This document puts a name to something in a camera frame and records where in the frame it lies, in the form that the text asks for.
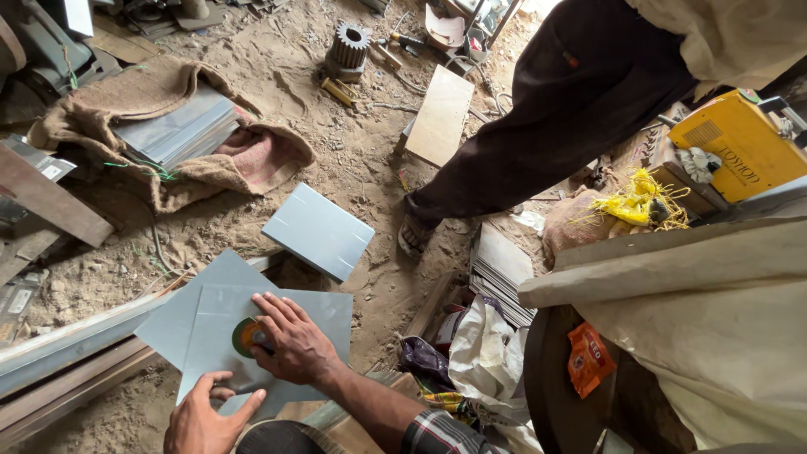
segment beige shirt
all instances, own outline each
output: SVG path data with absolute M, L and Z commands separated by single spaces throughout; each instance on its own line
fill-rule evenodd
M 701 81 L 758 90 L 807 55 L 807 0 L 626 0 L 656 27 L 686 36 L 681 56 Z

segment orange packet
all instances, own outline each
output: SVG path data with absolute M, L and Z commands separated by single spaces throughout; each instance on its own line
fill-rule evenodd
M 568 337 L 571 341 L 571 383 L 580 398 L 584 399 L 617 365 L 600 340 L 600 334 L 588 322 L 572 330 Z

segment burlap sack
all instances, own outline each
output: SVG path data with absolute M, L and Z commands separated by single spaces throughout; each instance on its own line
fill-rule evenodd
M 176 180 L 161 182 L 150 166 L 123 155 L 126 144 L 112 132 L 110 122 L 145 120 L 176 110 L 194 95 L 198 78 L 240 107 L 241 130 L 216 153 L 176 166 Z M 128 165 L 120 169 L 149 185 L 154 212 L 161 214 L 224 189 L 265 194 L 314 162 L 313 149 L 300 135 L 256 121 L 249 112 L 262 116 L 212 66 L 159 56 L 71 92 L 31 128 L 28 139 L 41 149 L 72 142 L 98 154 L 104 162 Z
M 605 186 L 601 191 L 582 186 L 572 197 L 555 204 L 544 224 L 544 255 L 549 269 L 554 267 L 555 255 L 561 250 L 630 233 L 632 226 L 627 222 L 610 214 L 600 216 L 599 210 L 587 209 L 594 198 L 615 194 L 628 182 L 624 175 L 605 169 Z

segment sandal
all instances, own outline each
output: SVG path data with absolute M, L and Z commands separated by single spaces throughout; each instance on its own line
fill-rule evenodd
M 409 257 L 420 260 L 426 245 L 434 235 L 434 229 L 424 229 L 408 214 L 403 217 L 403 223 L 398 231 L 398 244 Z

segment yellow metal piece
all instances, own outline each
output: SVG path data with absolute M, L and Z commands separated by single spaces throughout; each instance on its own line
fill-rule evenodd
M 706 103 L 669 133 L 680 149 L 715 153 L 723 166 L 712 186 L 729 202 L 747 199 L 807 174 L 807 155 L 737 90 Z
M 357 102 L 357 99 L 355 98 L 358 98 L 358 94 L 351 90 L 349 86 L 342 83 L 341 80 L 336 79 L 336 82 L 339 85 L 337 85 L 337 83 L 333 83 L 331 78 L 325 78 L 325 80 L 322 81 L 320 88 L 325 89 L 331 95 L 336 96 L 347 107 L 352 107 L 353 103 Z

